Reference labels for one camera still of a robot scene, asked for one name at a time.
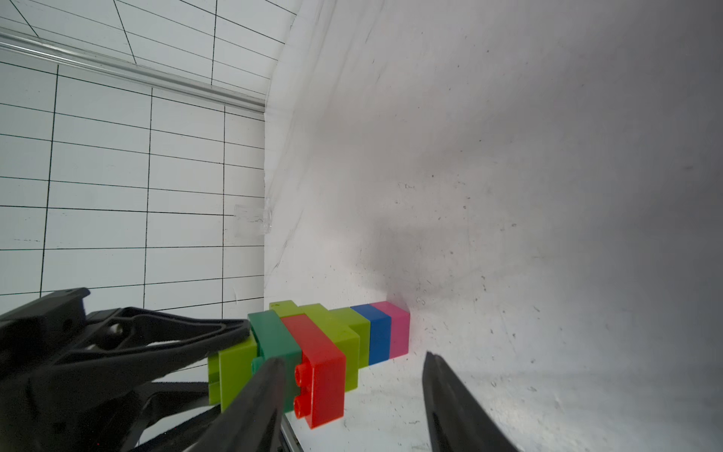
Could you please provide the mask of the blue small lego brick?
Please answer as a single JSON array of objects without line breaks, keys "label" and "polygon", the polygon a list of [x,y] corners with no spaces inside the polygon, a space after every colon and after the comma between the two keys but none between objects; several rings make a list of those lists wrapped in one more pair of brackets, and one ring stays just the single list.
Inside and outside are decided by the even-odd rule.
[{"label": "blue small lego brick", "polygon": [[357,314],[370,322],[369,365],[376,365],[390,359],[391,316],[384,314],[371,304],[353,306]]}]

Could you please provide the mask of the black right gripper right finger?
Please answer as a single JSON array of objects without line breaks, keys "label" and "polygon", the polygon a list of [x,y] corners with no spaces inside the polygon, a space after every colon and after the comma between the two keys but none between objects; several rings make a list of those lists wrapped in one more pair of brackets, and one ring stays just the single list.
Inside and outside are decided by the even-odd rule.
[{"label": "black right gripper right finger", "polygon": [[442,356],[427,353],[422,384],[434,452],[517,450]]}]

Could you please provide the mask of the red lego brick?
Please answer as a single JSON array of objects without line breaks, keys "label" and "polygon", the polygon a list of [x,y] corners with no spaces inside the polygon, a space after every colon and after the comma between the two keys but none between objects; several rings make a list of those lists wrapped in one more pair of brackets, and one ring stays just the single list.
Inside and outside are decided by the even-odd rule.
[{"label": "red lego brick", "polygon": [[288,316],[282,323],[299,345],[302,358],[294,380],[299,388],[293,409],[310,429],[325,426],[344,414],[346,355],[305,315]]}]

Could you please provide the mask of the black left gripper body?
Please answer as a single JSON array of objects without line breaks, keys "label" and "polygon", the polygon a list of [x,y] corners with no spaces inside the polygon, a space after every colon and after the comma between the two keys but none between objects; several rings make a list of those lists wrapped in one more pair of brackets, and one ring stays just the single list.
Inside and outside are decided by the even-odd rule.
[{"label": "black left gripper body", "polygon": [[50,293],[1,318],[1,448],[130,451],[147,346],[137,307],[87,312],[90,292]]}]

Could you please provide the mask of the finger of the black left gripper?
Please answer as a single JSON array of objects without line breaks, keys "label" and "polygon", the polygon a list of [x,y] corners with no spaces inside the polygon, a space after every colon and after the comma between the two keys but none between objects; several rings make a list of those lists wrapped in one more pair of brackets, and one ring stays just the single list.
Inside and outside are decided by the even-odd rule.
[{"label": "finger of the black left gripper", "polygon": [[244,319],[186,318],[140,308],[95,312],[50,366],[50,390],[57,396],[121,396],[249,335]]},{"label": "finger of the black left gripper", "polygon": [[217,420],[206,382],[152,382],[129,395],[122,451],[185,451]]}]

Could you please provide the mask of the dark green lego brick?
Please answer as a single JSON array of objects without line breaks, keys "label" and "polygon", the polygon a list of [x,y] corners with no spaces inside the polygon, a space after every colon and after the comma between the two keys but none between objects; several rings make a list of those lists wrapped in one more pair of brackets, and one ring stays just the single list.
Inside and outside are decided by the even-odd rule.
[{"label": "dark green lego brick", "polygon": [[257,357],[252,360],[252,375],[269,359],[284,361],[284,412],[293,412],[294,400],[299,395],[295,370],[302,362],[302,350],[274,311],[249,314],[252,333],[257,343]]}]

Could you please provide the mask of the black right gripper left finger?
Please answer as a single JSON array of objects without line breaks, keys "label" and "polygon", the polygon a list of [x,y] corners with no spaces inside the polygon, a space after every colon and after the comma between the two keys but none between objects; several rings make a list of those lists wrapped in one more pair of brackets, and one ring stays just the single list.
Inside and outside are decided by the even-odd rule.
[{"label": "black right gripper left finger", "polygon": [[284,388],[284,360],[267,360],[191,450],[277,451]]}]

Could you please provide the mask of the pink small lego brick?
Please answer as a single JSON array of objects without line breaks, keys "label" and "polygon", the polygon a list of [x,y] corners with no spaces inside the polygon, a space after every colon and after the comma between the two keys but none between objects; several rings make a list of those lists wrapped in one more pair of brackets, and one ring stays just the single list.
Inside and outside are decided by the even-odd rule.
[{"label": "pink small lego brick", "polygon": [[391,318],[390,358],[395,359],[409,353],[410,313],[389,301],[372,304],[373,307]]}]

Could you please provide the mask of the lime long lego brick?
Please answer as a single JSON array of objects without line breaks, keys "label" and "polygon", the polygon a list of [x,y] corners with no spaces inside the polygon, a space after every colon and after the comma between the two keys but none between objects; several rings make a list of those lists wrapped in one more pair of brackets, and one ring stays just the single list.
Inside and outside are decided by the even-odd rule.
[{"label": "lime long lego brick", "polygon": [[360,336],[321,304],[303,305],[299,308],[345,354],[345,391],[355,390],[359,378]]}]

